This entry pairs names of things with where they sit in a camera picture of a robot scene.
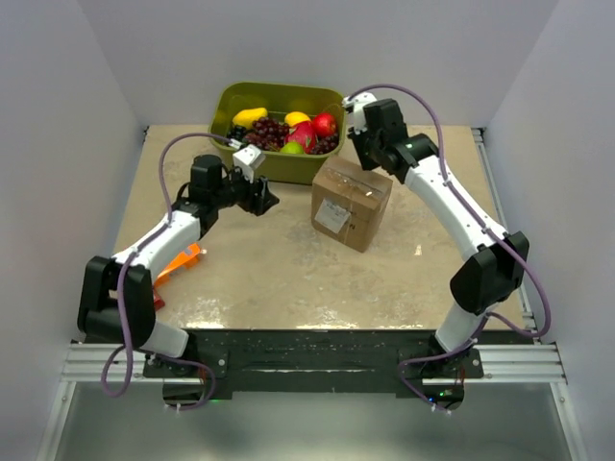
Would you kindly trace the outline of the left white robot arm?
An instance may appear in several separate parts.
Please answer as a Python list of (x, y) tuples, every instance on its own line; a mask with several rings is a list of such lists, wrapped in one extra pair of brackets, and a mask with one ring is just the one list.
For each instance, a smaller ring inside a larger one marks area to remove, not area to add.
[(79, 330), (88, 337), (165, 355), (166, 367), (176, 376), (192, 375), (199, 353), (188, 346), (185, 330), (158, 321), (154, 283), (176, 256), (213, 227), (220, 210), (239, 206), (261, 216), (278, 203), (268, 180), (256, 173), (264, 160), (265, 154), (254, 146), (234, 153), (232, 169), (217, 156), (196, 157), (170, 215), (126, 250), (87, 263)]

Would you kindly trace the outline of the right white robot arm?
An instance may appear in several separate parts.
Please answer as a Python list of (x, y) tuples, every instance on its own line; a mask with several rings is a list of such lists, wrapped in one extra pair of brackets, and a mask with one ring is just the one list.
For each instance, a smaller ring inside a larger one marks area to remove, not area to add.
[(409, 134), (398, 103), (369, 92), (346, 97), (352, 117), (348, 137), (365, 170), (381, 168), (416, 194), (454, 240), (463, 264), (450, 281), (454, 304), (436, 330), (439, 346), (428, 354), (430, 370), (448, 377), (462, 365), (460, 350), (501, 303), (522, 284), (529, 241), (509, 233), (463, 188), (425, 134)]

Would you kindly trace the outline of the brown cardboard express box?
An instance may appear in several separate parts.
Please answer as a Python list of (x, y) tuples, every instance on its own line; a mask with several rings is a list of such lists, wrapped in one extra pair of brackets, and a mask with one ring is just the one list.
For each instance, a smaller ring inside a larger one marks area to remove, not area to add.
[(345, 158), (330, 157), (312, 182), (311, 224), (358, 251), (371, 245), (390, 198), (393, 181)]

